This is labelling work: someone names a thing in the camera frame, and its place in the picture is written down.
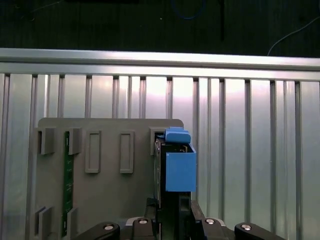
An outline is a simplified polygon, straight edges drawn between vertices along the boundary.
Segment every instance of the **cable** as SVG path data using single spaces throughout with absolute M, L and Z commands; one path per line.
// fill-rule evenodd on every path
M 184 20 L 192 20 L 195 19 L 196 17 L 200 16 L 200 14 L 202 14 L 202 12 L 204 11 L 204 9 L 206 8 L 206 0 L 202 0 L 202 6 L 200 8 L 200 10 L 193 16 L 183 16 L 181 15 L 181 13 L 178 11 L 177 6 L 176 6 L 176 0 L 171 0 L 171 7 L 172 10 L 174 11 L 174 13 L 181 19 Z
M 34 9 L 34 10 L 32 10 L 32 11 L 28 12 L 27 14 L 23 15 L 23 16 L 20 18 L 20 20 L 21 20 L 21 19 L 23 19 L 23 18 L 24 18 L 26 15 L 28 15 L 28 14 L 32 14 L 32 13 L 35 13 L 35 12 L 37 12 L 37 11 L 41 10 L 41 9 L 45 9 L 45 8 L 47 8 L 47 7 L 50 7 L 50 6 L 53 6 L 53 5 L 59 4 L 59 3 L 61 3 L 62 1 L 63 1 L 63 0 L 59 0 L 59 1 L 56 1 L 56 2 L 54 2 L 54 3 L 50 3 L 50 4 L 47 4 L 47 5 L 44 5 L 44 6 L 38 7 L 38 8 L 36 8 L 36 9 Z
M 283 38 L 281 38 L 280 40 L 276 41 L 276 42 L 272 45 L 272 47 L 270 47 L 270 50 L 269 50 L 267 56 L 270 55 L 272 49 L 273 49 L 278 43 L 280 43 L 281 41 L 285 40 L 287 37 L 290 37 L 290 36 L 293 35 L 293 34 L 299 33 L 300 31 L 302 31 L 302 30 L 304 30 L 305 28 L 307 28 L 309 25 L 313 24 L 313 23 L 314 23 L 316 20 L 318 20 L 318 19 L 320 19 L 320 16 L 316 17 L 316 18 L 313 19 L 311 22 L 309 22 L 309 23 L 306 24 L 305 26 L 299 28 L 298 30 L 293 31 L 293 32 L 289 33 L 288 35 L 285 35 L 285 36 L 284 36 Z

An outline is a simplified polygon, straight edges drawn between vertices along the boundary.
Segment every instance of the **corrugated metal wall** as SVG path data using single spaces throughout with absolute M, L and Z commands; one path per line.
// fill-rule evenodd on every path
M 4 240 L 24 235 L 29 142 L 43 117 L 180 119 L 205 215 L 290 240 L 320 236 L 319 82 L 0 74 L 0 84 Z

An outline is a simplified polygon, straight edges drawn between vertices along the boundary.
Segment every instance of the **green circuit board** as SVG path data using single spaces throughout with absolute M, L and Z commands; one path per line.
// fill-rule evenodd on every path
M 68 212 L 73 208 L 73 186 L 74 186 L 74 156 L 69 155 L 70 132 L 64 133 L 64 154 L 63 154 L 63 200 L 62 200 L 62 233 L 67 235 Z

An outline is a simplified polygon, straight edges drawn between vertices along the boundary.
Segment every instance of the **blue block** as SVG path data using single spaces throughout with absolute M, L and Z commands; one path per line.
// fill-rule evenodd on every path
M 191 143 L 191 136 L 188 130 L 184 130 L 183 127 L 170 127 L 164 132 L 166 143 Z
M 196 161 L 195 152 L 168 152 L 165 165 L 165 190 L 167 192 L 195 192 Z

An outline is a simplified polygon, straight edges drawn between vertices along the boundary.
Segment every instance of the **dark background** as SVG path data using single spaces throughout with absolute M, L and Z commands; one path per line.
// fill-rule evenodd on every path
M 319 0 L 224 0 L 224 9 L 223 0 L 206 0 L 191 20 L 178 17 L 171 0 L 120 1 L 0 0 L 0 47 L 265 56 L 277 40 L 320 16 Z M 185 16 L 202 6 L 202 0 L 175 1 Z M 270 55 L 320 57 L 320 19 Z

